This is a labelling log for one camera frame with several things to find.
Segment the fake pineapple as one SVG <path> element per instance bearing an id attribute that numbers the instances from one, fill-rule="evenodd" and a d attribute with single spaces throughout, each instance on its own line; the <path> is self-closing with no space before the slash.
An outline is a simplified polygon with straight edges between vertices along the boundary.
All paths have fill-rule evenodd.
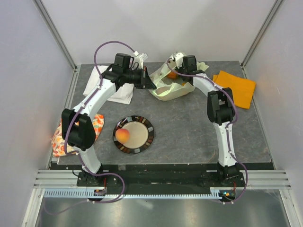
<path id="1" fill-rule="evenodd" d="M 169 79 L 177 79 L 178 78 L 178 74 L 171 71 L 170 73 L 167 74 L 166 77 L 169 78 Z"/>

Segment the light green plastic bag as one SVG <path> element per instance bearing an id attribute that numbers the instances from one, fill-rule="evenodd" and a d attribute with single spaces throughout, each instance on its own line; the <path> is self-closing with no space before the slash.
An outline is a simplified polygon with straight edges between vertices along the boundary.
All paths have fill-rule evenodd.
<path id="1" fill-rule="evenodd" d="M 177 79 L 167 78 L 167 74 L 171 72 L 169 64 L 164 63 L 158 70 L 150 75 L 152 82 L 156 85 L 157 89 L 151 90 L 151 94 L 161 101 L 169 101 L 181 96 L 184 96 L 195 90 L 191 84 L 190 78 L 182 79 L 178 75 Z"/>

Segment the fake peach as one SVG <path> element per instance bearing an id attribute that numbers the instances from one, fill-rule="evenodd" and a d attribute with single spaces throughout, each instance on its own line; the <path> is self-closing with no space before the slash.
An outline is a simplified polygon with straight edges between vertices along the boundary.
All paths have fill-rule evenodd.
<path id="1" fill-rule="evenodd" d="M 130 138 L 130 132 L 127 129 L 121 128 L 115 132 L 115 137 L 118 142 L 125 144 Z"/>

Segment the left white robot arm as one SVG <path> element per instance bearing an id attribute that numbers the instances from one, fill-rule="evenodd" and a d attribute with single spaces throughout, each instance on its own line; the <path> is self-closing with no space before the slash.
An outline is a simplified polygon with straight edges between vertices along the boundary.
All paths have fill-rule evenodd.
<path id="1" fill-rule="evenodd" d="M 96 133 L 92 121 L 102 105 L 124 84 L 156 89 L 143 65 L 147 58 L 145 53 L 116 54 L 114 63 L 99 73 L 100 79 L 93 90 L 73 109 L 62 112 L 62 138 L 79 156 L 83 170 L 89 173 L 87 180 L 93 186 L 101 185 L 104 175 L 99 171 L 101 163 L 94 149 Z"/>

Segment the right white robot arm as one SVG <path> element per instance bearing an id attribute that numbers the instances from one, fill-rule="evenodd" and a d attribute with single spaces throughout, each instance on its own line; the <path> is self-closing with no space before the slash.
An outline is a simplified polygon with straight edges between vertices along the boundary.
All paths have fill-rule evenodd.
<path id="1" fill-rule="evenodd" d="M 177 53 L 174 61 L 178 74 L 192 79 L 193 86 L 207 96 L 207 117 L 214 125 L 219 149 L 217 181 L 228 186 L 239 175 L 232 139 L 232 126 L 237 119 L 232 90 L 217 85 L 204 70 L 199 70 L 195 56 Z"/>

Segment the white folded cloth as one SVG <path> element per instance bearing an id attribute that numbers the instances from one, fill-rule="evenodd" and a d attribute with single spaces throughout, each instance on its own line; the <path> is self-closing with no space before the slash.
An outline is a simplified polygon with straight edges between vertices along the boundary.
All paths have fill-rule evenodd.
<path id="1" fill-rule="evenodd" d="M 96 67 L 93 68 L 91 75 L 89 77 L 89 80 L 87 82 L 87 85 L 85 87 L 85 90 L 83 92 L 84 96 L 87 96 L 90 94 L 90 92 L 93 90 L 93 88 L 100 82 L 99 79 L 99 73 L 96 69 Z M 133 97 L 133 90 L 134 90 L 134 84 L 124 84 L 122 87 L 120 87 L 109 99 L 108 101 L 121 103 L 121 104 L 127 104 L 129 105 L 131 102 L 131 99 Z"/>

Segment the dark rimmed ceramic plate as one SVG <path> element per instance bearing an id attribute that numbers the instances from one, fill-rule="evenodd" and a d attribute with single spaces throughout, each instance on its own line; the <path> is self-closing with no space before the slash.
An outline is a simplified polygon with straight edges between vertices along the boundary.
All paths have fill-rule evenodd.
<path id="1" fill-rule="evenodd" d="M 115 132 L 121 128 L 130 132 L 130 138 L 125 144 L 118 142 L 115 137 Z M 126 154 L 138 154 L 145 151 L 151 146 L 154 137 L 154 126 L 148 119 L 138 115 L 131 115 L 121 119 L 113 130 L 114 145 Z"/>

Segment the orange folded cloth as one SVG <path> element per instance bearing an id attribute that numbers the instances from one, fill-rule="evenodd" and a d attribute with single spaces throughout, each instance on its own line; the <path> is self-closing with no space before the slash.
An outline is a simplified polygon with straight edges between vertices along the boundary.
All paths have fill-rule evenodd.
<path id="1" fill-rule="evenodd" d="M 213 82 L 224 88 L 229 87 L 233 93 L 234 104 L 243 109 L 249 109 L 252 101 L 256 82 L 234 76 L 225 71 L 213 75 Z"/>

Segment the floral patterned cloth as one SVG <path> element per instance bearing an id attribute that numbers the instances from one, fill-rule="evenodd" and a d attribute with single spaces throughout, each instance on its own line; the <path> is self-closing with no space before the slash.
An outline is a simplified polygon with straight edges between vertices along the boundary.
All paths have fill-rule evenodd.
<path id="1" fill-rule="evenodd" d="M 95 131 L 95 140 L 98 139 L 100 133 L 102 132 L 103 126 L 104 126 L 105 120 L 104 116 L 101 114 L 96 114 L 92 124 Z M 62 120 L 60 120 L 60 123 L 55 130 L 55 133 L 52 137 L 51 144 L 53 148 L 53 157 L 63 157 L 66 156 L 64 152 L 64 142 L 65 140 L 62 138 Z"/>

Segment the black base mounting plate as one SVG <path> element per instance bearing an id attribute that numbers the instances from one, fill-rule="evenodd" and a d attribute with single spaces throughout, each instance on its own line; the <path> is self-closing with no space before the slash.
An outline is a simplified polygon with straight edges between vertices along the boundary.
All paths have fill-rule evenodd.
<path id="1" fill-rule="evenodd" d="M 120 175 L 127 185 L 185 184 L 209 187 L 243 187 L 245 173 L 239 164 L 136 164 L 102 165 L 98 174 Z"/>

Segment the right aluminium frame post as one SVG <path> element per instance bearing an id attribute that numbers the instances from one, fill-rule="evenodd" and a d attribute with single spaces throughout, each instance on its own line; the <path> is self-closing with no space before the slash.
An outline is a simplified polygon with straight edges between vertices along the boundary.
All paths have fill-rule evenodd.
<path id="1" fill-rule="evenodd" d="M 270 11 L 268 12 L 263 24 L 261 25 L 256 37 L 254 38 L 252 44 L 250 45 L 250 48 L 248 49 L 248 52 L 246 53 L 243 61 L 241 62 L 241 67 L 244 69 L 246 65 L 248 64 L 249 60 L 251 59 L 253 53 L 257 49 L 259 43 L 261 42 L 263 36 L 265 35 L 267 29 L 269 28 L 270 24 L 274 20 L 274 17 L 276 16 L 277 12 L 279 11 L 280 7 L 284 3 L 284 0 L 275 0 L 274 4 L 272 5 Z"/>

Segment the aluminium frame post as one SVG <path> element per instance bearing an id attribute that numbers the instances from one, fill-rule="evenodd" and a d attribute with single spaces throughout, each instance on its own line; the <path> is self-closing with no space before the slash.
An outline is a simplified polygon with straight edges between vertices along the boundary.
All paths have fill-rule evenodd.
<path id="1" fill-rule="evenodd" d="M 49 28 L 53 38 L 55 39 L 57 45 L 59 46 L 59 48 L 60 48 L 61 52 L 63 53 L 65 59 L 67 60 L 68 64 L 71 66 L 73 71 L 76 71 L 77 65 L 76 65 L 75 61 L 73 60 L 70 52 L 68 51 L 61 35 L 59 34 L 59 31 L 57 30 L 50 14 L 47 11 L 43 1 L 42 0 L 33 0 L 33 3 L 35 4 L 40 15 L 42 16 L 45 24 Z"/>
<path id="2" fill-rule="evenodd" d="M 246 65 L 248 64 L 249 60 L 251 59 L 253 53 L 257 49 L 259 43 L 261 42 L 263 36 L 265 35 L 267 29 L 269 28 L 270 24 L 274 20 L 274 17 L 276 16 L 277 12 L 279 11 L 280 7 L 284 3 L 284 0 L 275 0 L 274 4 L 272 5 L 270 11 L 268 12 L 263 24 L 261 25 L 256 37 L 254 38 L 252 44 L 250 45 L 250 48 L 248 49 L 248 52 L 246 53 L 243 61 L 241 62 L 241 67 L 244 69 Z"/>

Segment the aluminium front rail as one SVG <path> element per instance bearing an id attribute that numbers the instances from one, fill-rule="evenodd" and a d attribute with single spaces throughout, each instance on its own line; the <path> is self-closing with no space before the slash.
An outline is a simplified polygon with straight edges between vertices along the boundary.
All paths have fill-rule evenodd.
<path id="1" fill-rule="evenodd" d="M 75 188 L 77 177 L 70 170 L 39 170 L 34 188 Z M 249 190 L 290 189 L 287 174 L 283 170 L 249 170 Z"/>

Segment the left aluminium frame post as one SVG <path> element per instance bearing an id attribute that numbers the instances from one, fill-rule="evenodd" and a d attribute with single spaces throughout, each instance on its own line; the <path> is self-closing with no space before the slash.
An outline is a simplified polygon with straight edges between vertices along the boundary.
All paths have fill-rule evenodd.
<path id="1" fill-rule="evenodd" d="M 61 35 L 59 34 L 59 31 L 57 30 L 50 14 L 47 11 L 43 1 L 42 0 L 33 0 L 33 3 L 35 4 L 40 15 L 42 16 L 45 24 L 49 28 L 53 38 L 55 39 L 57 45 L 59 46 L 59 48 L 60 48 L 61 52 L 63 53 L 65 59 L 67 60 L 68 64 L 71 66 L 73 71 L 76 71 L 77 65 L 76 65 L 75 61 L 73 60 L 70 52 L 68 51 Z"/>

